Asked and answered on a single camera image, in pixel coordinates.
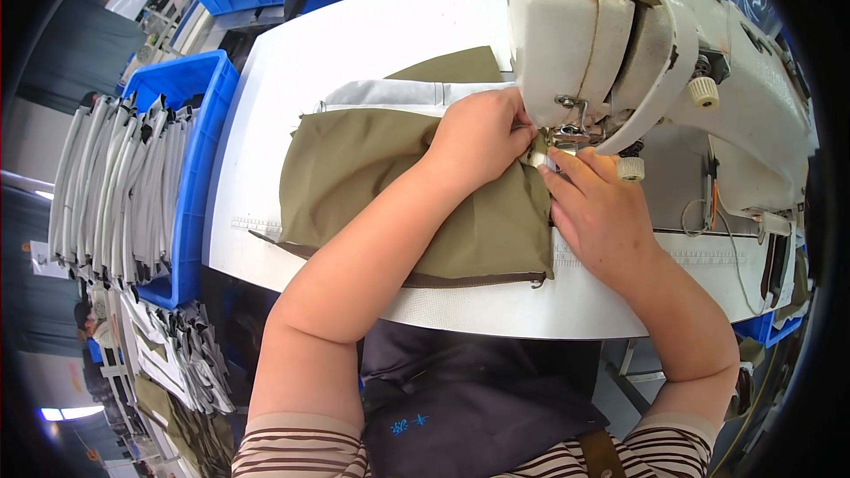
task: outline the woman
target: woman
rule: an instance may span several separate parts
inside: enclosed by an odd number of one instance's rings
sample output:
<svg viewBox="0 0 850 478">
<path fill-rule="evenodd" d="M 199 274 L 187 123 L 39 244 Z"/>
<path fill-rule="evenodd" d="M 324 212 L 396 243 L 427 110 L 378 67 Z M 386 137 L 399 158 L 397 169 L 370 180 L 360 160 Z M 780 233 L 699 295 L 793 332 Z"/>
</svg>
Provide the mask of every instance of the woman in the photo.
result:
<svg viewBox="0 0 850 478">
<path fill-rule="evenodd" d="M 431 356 L 361 404 L 356 343 L 445 218 L 536 134 L 517 89 L 458 101 L 422 159 L 304 265 L 266 324 L 234 476 L 705 474 L 738 374 L 732 329 L 655 242 L 640 186 L 589 147 L 550 150 L 568 180 L 541 174 L 570 249 L 629 303 L 661 359 L 667 380 L 632 433 L 614 440 L 562 379 L 529 376 L 511 351 L 478 345 Z"/>
</svg>

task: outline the white sewing machine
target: white sewing machine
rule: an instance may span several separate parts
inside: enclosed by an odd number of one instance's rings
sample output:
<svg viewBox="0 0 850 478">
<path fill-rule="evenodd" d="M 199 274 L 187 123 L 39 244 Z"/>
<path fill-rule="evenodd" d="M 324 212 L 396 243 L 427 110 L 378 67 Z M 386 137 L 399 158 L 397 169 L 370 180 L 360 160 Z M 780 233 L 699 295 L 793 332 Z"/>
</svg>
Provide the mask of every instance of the white sewing machine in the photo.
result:
<svg viewBox="0 0 850 478">
<path fill-rule="evenodd" d="M 812 151 L 807 96 L 783 49 L 735 4 L 507 1 L 516 79 L 550 144 L 622 153 L 621 177 L 640 180 L 632 145 L 657 124 L 695 126 L 709 134 L 723 207 L 787 234 Z"/>
</svg>

